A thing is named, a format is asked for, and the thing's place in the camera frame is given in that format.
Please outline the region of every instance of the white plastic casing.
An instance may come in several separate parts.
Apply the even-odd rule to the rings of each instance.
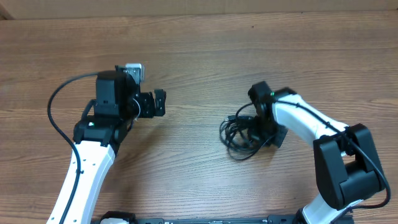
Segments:
[[[115,155],[112,147],[102,147],[100,142],[82,141],[76,144],[81,159],[78,187],[64,223],[90,223],[95,203],[106,173],[113,164]],[[63,182],[60,195],[47,224],[59,223],[67,205],[76,177],[76,156],[72,153],[69,170]]]
[[[330,124],[339,131],[344,131],[345,127],[347,127],[347,124],[335,121],[310,106],[298,94],[287,95],[279,98],[279,100],[291,103],[300,103],[300,105],[312,110],[325,121],[330,122]],[[322,135],[332,136],[336,134],[333,130],[327,128],[319,120],[301,108],[277,102],[273,104],[272,112],[274,114],[274,119],[278,124],[292,130],[310,146],[313,146],[312,142]]]
[[[362,202],[362,200],[357,200],[347,207],[353,206]],[[341,210],[336,210],[331,208],[320,194],[318,194],[311,203],[303,208],[303,216],[307,224],[329,224],[338,215],[345,211],[346,208]]]

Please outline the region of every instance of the wood grain surface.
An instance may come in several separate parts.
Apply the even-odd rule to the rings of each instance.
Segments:
[[[398,223],[397,21],[398,11],[0,21],[0,223],[44,223],[58,197],[71,150],[47,119],[54,89],[135,62],[146,66],[142,91],[167,91],[167,114],[140,119],[124,140],[95,217],[264,217],[309,203],[313,152],[292,132],[244,162],[218,139],[224,117],[266,80],[372,131],[392,200],[354,218]],[[94,97],[94,78],[56,97],[53,117],[69,136]]]
[[[0,0],[7,19],[396,10],[398,0]]]

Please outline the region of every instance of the black cable running along arm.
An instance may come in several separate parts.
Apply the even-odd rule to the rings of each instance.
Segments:
[[[49,99],[49,103],[47,105],[47,116],[49,117],[49,120],[52,124],[52,126],[55,128],[55,130],[58,131],[58,133],[60,133],[60,135],[68,142],[69,146],[72,147],[73,152],[75,153],[76,156],[76,163],[77,163],[77,169],[76,169],[76,178],[75,178],[75,183],[73,184],[73,188],[72,191],[70,192],[70,197],[67,203],[67,206],[65,207],[65,210],[63,211],[61,220],[60,220],[60,224],[64,223],[65,218],[67,217],[70,205],[72,204],[73,201],[73,197],[75,196],[75,192],[77,189],[77,185],[79,183],[79,177],[80,177],[80,167],[81,167],[81,163],[80,163],[80,156],[79,156],[79,152],[77,151],[76,146],[74,145],[74,143],[72,142],[72,140],[70,140],[70,138],[57,126],[57,124],[55,124],[55,121],[52,118],[51,115],[51,104],[55,98],[55,95],[57,95],[57,93],[63,88],[65,87],[67,84],[75,81],[75,80],[79,80],[81,78],[85,78],[85,77],[92,77],[97,75],[98,73],[89,73],[89,74],[85,74],[85,75],[80,75],[74,78],[69,79],[68,81],[62,83],[51,95],[50,99]]]

